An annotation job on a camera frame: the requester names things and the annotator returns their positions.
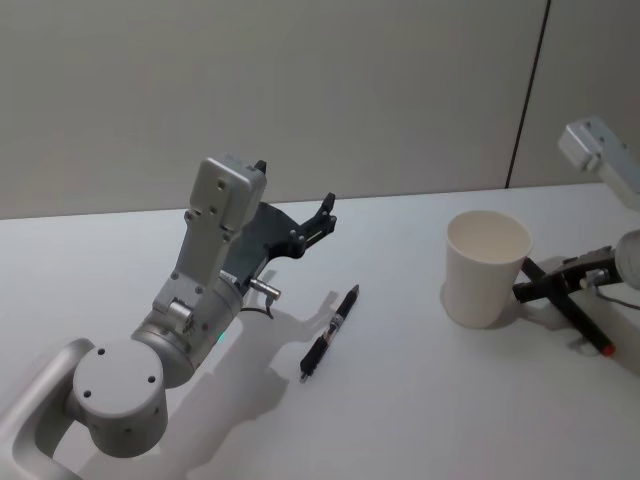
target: white table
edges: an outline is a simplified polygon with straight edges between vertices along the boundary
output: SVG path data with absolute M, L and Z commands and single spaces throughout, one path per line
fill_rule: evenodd
M 283 209 L 303 220 L 317 206 Z M 331 237 L 272 264 L 284 290 L 276 320 L 243 314 L 192 381 L 168 393 L 157 447 L 109 458 L 76 425 L 56 458 L 87 480 L 637 478 L 639 318 L 596 306 L 615 360 L 577 351 L 574 330 L 541 325 L 558 322 L 544 302 L 528 313 L 535 322 L 501 329 L 450 321 L 439 301 L 445 228 L 478 208 L 522 219 L 536 261 L 615 244 L 640 226 L 603 185 L 339 201 Z M 53 342 L 128 337 L 183 233 L 182 211 L 0 222 L 5 392 Z M 301 385 L 298 362 L 355 283 L 352 315 Z M 625 286 L 609 291 L 640 301 Z

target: table surface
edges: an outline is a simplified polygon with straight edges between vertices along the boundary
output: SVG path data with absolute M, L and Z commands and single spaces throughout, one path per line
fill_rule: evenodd
M 282 208 L 304 220 L 317 206 Z M 615 245 L 640 223 L 604 185 L 338 201 L 332 236 L 267 268 L 284 291 L 275 320 L 242 314 L 168 392 L 158 446 L 118 460 L 74 425 L 55 458 L 86 480 L 637 477 L 640 318 L 581 299 L 616 342 L 614 359 L 581 346 L 545 301 L 502 328 L 453 323 L 440 304 L 445 229 L 470 209 L 520 218 L 545 264 Z M 127 338 L 184 230 L 182 211 L 0 222 L 2 390 L 62 339 Z M 300 359 L 355 283 L 352 314 L 300 384 Z M 625 286 L 607 291 L 640 301 Z

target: paper cup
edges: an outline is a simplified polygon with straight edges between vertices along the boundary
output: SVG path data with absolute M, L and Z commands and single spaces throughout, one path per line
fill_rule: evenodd
M 452 320 L 470 328 L 491 325 L 511 295 L 524 258 L 533 248 L 522 222 L 476 210 L 447 228 L 447 278 L 442 301 Z

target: black pen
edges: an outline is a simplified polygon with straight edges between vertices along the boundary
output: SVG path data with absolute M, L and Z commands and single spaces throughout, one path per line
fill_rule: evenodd
M 322 357 L 329 348 L 329 345 L 331 345 L 333 337 L 336 336 L 336 333 L 338 333 L 338 330 L 340 330 L 340 327 L 342 327 L 342 324 L 347 319 L 347 315 L 349 315 L 351 307 L 353 307 L 353 304 L 356 303 L 359 291 L 359 285 L 356 285 L 351 290 L 349 290 L 349 293 L 347 293 L 347 296 L 338 307 L 336 314 L 333 316 L 333 318 L 331 318 L 331 322 L 329 323 L 327 329 L 322 335 L 317 338 L 317 340 L 311 347 L 311 350 L 307 352 L 305 357 L 300 362 L 300 370 L 302 372 L 302 375 L 300 375 L 301 383 L 304 383 L 307 378 L 313 375 L 313 371 L 320 363 L 320 360 L 322 360 Z

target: wall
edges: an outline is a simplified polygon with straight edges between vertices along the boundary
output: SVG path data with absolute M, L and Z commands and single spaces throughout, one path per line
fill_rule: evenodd
M 0 218 L 504 185 L 544 0 L 0 0 Z
M 640 3 L 553 0 L 511 186 L 594 181 L 559 152 L 567 123 L 601 116 L 640 152 Z

